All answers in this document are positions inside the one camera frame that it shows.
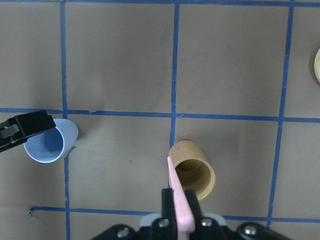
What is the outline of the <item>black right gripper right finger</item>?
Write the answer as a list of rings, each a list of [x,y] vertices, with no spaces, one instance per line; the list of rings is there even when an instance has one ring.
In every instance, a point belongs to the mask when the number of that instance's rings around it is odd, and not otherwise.
[[[190,206],[194,222],[195,222],[195,230],[194,232],[190,233],[189,235],[196,235],[197,234],[197,229],[200,224],[200,221],[202,219],[202,211],[201,207],[197,198],[197,195],[194,190],[191,189],[186,189],[184,190],[185,196],[187,198],[188,204]]]

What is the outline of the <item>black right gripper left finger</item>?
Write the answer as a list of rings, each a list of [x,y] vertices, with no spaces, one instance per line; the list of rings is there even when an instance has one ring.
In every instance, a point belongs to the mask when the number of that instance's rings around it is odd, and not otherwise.
[[[171,188],[165,188],[161,191],[161,229],[165,231],[165,240],[177,239],[177,223],[173,193]]]

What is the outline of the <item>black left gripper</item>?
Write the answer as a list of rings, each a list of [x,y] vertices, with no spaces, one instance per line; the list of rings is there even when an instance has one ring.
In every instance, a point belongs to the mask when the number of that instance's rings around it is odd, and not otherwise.
[[[0,152],[25,143],[25,140],[56,127],[45,110],[24,113],[0,124]]]

